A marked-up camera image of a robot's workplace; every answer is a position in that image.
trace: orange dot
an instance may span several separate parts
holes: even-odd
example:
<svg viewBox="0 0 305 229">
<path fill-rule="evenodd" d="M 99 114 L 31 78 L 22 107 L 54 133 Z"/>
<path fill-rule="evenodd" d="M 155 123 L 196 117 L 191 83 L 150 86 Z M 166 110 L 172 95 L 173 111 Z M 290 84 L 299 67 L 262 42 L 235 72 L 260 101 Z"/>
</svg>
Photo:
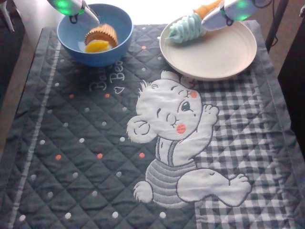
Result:
<svg viewBox="0 0 305 229">
<path fill-rule="evenodd" d="M 56 155 L 55 159 L 59 161 L 61 159 L 61 155 L 60 154 Z"/>
<path fill-rule="evenodd" d="M 185 132 L 185 129 L 186 128 L 185 128 L 185 125 L 183 123 L 180 123 L 180 124 L 177 125 L 177 132 L 179 134 L 183 134 Z"/>
<path fill-rule="evenodd" d="M 197 98 L 197 92 L 196 91 L 191 91 L 191 97 L 192 98 Z"/>
</svg>

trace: white stitched line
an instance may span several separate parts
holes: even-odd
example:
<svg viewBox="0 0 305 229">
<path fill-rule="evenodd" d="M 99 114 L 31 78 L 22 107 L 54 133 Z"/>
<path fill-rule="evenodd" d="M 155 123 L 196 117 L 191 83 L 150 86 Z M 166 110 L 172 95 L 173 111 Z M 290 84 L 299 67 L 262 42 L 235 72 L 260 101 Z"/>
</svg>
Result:
<svg viewBox="0 0 305 229">
<path fill-rule="evenodd" d="M 53 61 L 51 72 L 50 72 L 50 77 L 49 77 L 49 80 L 48 80 L 46 91 L 44 93 L 43 101 L 41 103 L 41 108 L 40 108 L 40 112 L 39 112 L 39 115 L 38 115 L 38 120 L 37 120 L 37 123 L 35 125 L 34 135 L 33 135 L 32 141 L 30 143 L 30 147 L 29 147 L 28 155 L 27 155 L 27 160 L 24 164 L 23 172 L 22 172 L 20 183 L 19 183 L 19 186 L 18 186 L 18 191 L 17 191 L 16 198 L 15 198 L 15 201 L 14 201 L 12 214 L 11 214 L 11 217 L 10 217 L 10 223 L 9 223 L 9 227 L 8 227 L 9 229 L 13 228 L 15 220 L 16 220 L 17 211 L 19 209 L 20 199 L 21 199 L 21 196 L 22 196 L 22 193 L 23 193 L 24 184 L 25 184 L 25 181 L 26 181 L 28 173 L 29 173 L 29 168 L 31 166 L 33 153 L 34 153 L 34 150 L 35 150 L 35 147 L 36 147 L 37 137 L 38 137 L 38 134 L 39 134 L 39 131 L 40 131 L 40 127 L 41 127 L 41 123 L 42 123 L 42 119 L 43 119 L 43 114 L 45 112 L 47 101 L 48 101 L 48 98 L 49 98 L 49 95 L 50 95 L 50 90 L 51 90 L 52 82 L 53 82 L 54 75 L 55 75 L 55 70 L 56 70 L 56 65 L 57 65 L 57 62 L 58 62 L 60 49 L 61 49 L 61 44 L 58 42 L 57 47 L 56 47 L 56 52 L 55 52 L 55 55 L 54 55 L 54 61 Z"/>
</svg>

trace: yellow fruit slice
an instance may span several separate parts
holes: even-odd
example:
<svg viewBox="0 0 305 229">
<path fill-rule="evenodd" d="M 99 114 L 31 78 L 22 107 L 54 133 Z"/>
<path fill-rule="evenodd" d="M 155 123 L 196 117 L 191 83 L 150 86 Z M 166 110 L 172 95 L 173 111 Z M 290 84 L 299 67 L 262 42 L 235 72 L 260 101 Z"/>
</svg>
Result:
<svg viewBox="0 0 305 229">
<path fill-rule="evenodd" d="M 109 42 L 106 41 L 92 41 L 85 47 L 86 52 L 102 52 L 108 50 Z"/>
</svg>

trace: blue bowl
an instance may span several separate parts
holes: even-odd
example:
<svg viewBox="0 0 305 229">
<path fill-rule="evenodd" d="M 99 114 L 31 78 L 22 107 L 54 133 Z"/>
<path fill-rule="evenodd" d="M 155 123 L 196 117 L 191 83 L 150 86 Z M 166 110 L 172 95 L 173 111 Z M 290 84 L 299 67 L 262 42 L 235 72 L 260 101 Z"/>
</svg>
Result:
<svg viewBox="0 0 305 229">
<path fill-rule="evenodd" d="M 86 53 L 85 35 L 96 27 L 87 15 L 78 16 L 77 24 L 72 24 L 65 16 L 57 27 L 57 36 L 64 49 L 77 61 L 88 66 L 104 67 L 122 58 L 132 41 L 133 23 L 122 9 L 107 4 L 92 4 L 90 7 L 99 15 L 100 23 L 111 25 L 118 37 L 118 46 L 104 52 Z"/>
</svg>

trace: plate rim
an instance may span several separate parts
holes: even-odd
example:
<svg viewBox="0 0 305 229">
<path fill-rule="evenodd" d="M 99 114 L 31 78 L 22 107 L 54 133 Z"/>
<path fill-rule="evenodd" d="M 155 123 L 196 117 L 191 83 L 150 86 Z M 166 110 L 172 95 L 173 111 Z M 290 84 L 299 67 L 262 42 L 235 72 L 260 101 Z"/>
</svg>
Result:
<svg viewBox="0 0 305 229">
<path fill-rule="evenodd" d="M 235 21 L 235 23 L 239 23 L 241 24 L 244 28 L 246 28 L 250 34 L 252 35 L 253 39 L 254 39 L 254 43 L 255 43 L 255 52 L 253 52 L 253 56 L 251 57 L 251 61 L 249 62 L 249 64 L 247 64 L 246 67 L 244 67 L 243 69 L 241 69 L 240 71 L 237 71 L 235 72 L 234 74 L 232 75 L 228 75 L 228 76 L 224 76 L 224 77 L 217 77 L 217 78 L 205 78 L 205 77 L 202 77 L 202 76 L 198 76 L 198 75 L 192 75 L 192 74 L 189 74 L 189 73 L 186 73 L 184 72 L 183 70 L 179 69 L 178 67 L 175 67 L 173 64 L 170 63 L 170 61 L 166 58 L 166 56 L 164 55 L 164 51 L 162 50 L 162 47 L 161 47 L 161 40 L 162 40 L 162 36 L 164 36 L 164 32 L 165 30 L 170 27 L 173 23 L 177 22 L 178 20 L 182 19 L 184 16 L 172 21 L 171 23 L 169 23 L 162 31 L 161 35 L 160 35 L 160 40 L 159 40 L 159 47 L 160 47 L 160 50 L 161 50 L 161 53 L 164 57 L 164 59 L 166 60 L 166 62 L 172 67 L 174 68 L 177 72 L 179 72 L 180 74 L 182 75 L 185 75 L 185 76 L 188 76 L 190 78 L 193 78 L 193 79 L 196 79 L 196 80 L 200 80 L 200 81 L 221 81 L 221 80 L 226 80 L 226 79 L 229 79 L 229 78 L 232 78 L 234 77 L 235 75 L 241 73 L 242 71 L 244 71 L 245 69 L 247 69 L 254 61 L 255 57 L 256 57 L 256 54 L 257 54 L 257 42 L 256 42 L 256 39 L 255 39 L 255 36 L 254 34 L 252 33 L 252 31 L 243 23 L 241 23 L 240 21 Z"/>
</svg>

